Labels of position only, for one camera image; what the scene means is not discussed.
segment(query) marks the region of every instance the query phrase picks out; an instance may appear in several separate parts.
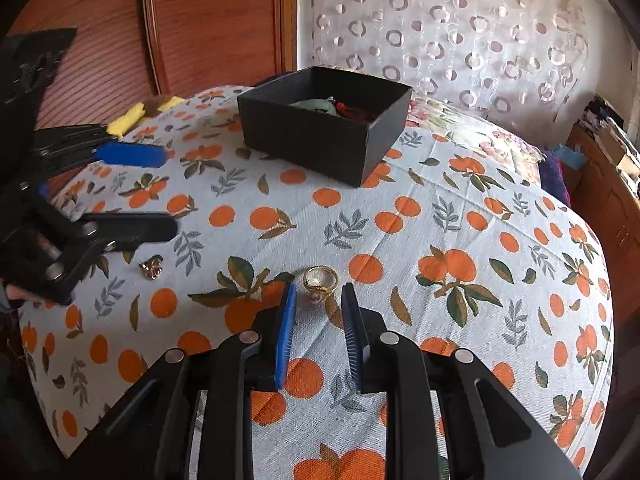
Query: metal screw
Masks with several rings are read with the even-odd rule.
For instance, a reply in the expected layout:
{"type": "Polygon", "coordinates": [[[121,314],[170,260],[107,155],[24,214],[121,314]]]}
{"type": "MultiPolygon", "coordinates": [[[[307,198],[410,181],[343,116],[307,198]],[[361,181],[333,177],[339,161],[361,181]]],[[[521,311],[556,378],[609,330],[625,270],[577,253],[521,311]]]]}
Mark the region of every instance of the metal screw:
{"type": "Polygon", "coordinates": [[[458,361],[465,364],[469,364],[474,360],[474,355],[466,348],[456,350],[455,356],[458,361]]]}
{"type": "Polygon", "coordinates": [[[87,222],[82,226],[82,234],[84,236],[91,236],[98,230],[98,224],[96,222],[87,222]]]}
{"type": "Polygon", "coordinates": [[[171,348],[164,353],[164,360],[175,365],[184,359],[184,352],[179,348],[171,348]]]}
{"type": "Polygon", "coordinates": [[[240,334],[240,341],[242,341],[245,345],[255,343],[256,341],[258,341],[258,339],[260,339],[260,336],[253,330],[245,330],[240,334]]]}
{"type": "Polygon", "coordinates": [[[51,282],[57,280],[65,272],[65,267],[60,262],[55,262],[47,267],[47,279],[51,282]]]}
{"type": "Polygon", "coordinates": [[[385,345],[397,345],[400,338],[395,332],[383,332],[380,334],[380,341],[385,345]]]}

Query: purple cloth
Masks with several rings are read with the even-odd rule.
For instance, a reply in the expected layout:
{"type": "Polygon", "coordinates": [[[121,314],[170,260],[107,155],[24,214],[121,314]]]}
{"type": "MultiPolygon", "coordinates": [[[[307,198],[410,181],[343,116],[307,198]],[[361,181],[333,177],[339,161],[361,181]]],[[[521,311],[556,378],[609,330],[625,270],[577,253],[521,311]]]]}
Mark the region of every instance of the purple cloth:
{"type": "Polygon", "coordinates": [[[560,159],[545,150],[546,160],[538,164],[540,171],[540,186],[550,195],[555,196],[565,206],[571,207],[569,192],[562,179],[560,159]]]}

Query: gold ring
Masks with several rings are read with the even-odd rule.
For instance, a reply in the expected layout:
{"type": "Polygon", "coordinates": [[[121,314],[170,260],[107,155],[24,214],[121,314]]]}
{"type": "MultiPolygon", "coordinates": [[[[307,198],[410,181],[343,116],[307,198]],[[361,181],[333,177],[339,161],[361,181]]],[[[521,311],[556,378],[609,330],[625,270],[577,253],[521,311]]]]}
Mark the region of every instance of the gold ring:
{"type": "Polygon", "coordinates": [[[324,265],[309,267],[302,277],[302,283],[309,292],[320,294],[325,298],[333,294],[337,288],[338,273],[324,265]]]}

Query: floral fabric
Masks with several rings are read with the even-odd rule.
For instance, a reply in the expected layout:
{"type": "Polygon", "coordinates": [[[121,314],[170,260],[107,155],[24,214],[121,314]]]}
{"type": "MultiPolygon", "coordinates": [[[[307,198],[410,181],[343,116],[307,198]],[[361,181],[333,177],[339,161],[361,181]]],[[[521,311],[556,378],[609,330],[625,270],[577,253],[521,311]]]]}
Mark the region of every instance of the floral fabric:
{"type": "Polygon", "coordinates": [[[544,160],[542,152],[500,126],[417,94],[411,101],[406,125],[427,128],[461,146],[483,152],[507,170],[540,186],[538,163],[544,160]]]}
{"type": "Polygon", "coordinates": [[[163,210],[180,222],[169,243],[98,258],[73,305],[21,310],[60,448],[71,453],[165,350],[215,348],[295,280],[286,386],[252,395],[255,476],[382,479],[385,399],[354,390],[336,301],[312,306],[302,293],[304,269],[324,264],[390,330],[433,352],[475,352],[584,470],[613,352],[606,266],[585,222],[483,152],[414,124],[357,189],[265,158],[242,142],[242,91],[203,92],[129,134],[165,147],[162,168],[93,164],[57,197],[73,218],[163,210]],[[154,254],[164,269],[148,281],[138,262],[154,254]]]}

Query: black box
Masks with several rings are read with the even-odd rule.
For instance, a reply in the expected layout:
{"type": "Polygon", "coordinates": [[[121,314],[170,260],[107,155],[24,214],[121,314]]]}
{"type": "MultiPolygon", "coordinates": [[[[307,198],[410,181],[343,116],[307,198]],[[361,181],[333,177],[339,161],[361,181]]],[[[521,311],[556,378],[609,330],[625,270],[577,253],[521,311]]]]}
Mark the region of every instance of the black box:
{"type": "Polygon", "coordinates": [[[238,96],[244,143],[351,186],[360,186],[404,130],[410,86],[357,72],[313,66],[238,96]],[[334,97],[377,114],[358,123],[290,106],[334,97]]]}

